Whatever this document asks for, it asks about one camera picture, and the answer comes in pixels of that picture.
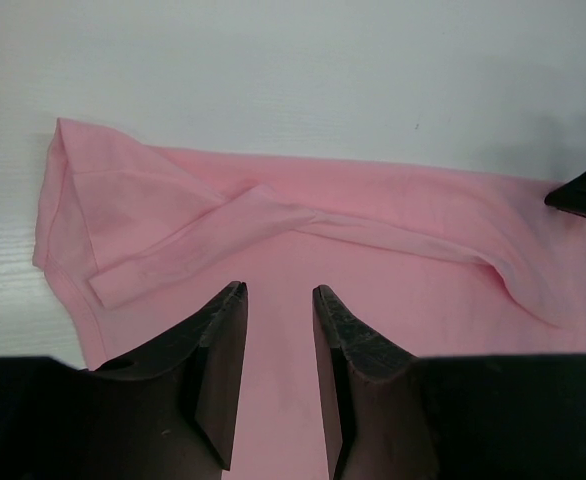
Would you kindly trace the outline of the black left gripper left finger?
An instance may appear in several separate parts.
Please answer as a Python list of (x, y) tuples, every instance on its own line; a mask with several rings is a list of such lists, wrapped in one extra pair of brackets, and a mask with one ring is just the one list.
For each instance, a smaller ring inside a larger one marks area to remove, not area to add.
[(230, 469), (248, 321), (232, 282), (95, 370), (0, 357), (0, 479), (218, 479)]

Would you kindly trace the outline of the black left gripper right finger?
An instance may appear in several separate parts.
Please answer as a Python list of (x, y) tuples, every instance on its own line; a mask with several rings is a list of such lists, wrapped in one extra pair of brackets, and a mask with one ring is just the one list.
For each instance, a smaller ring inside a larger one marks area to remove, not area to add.
[(586, 479), (586, 354), (419, 358), (325, 285), (313, 333), (333, 479)]

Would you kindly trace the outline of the pink t shirt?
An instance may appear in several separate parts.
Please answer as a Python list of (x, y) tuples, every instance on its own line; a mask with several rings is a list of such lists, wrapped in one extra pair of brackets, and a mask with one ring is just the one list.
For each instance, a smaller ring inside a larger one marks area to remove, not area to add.
[(586, 352), (586, 220), (543, 181), (151, 147), (59, 119), (34, 264), (90, 368), (232, 281), (249, 320), (230, 477), (328, 475), (312, 292), (417, 356)]

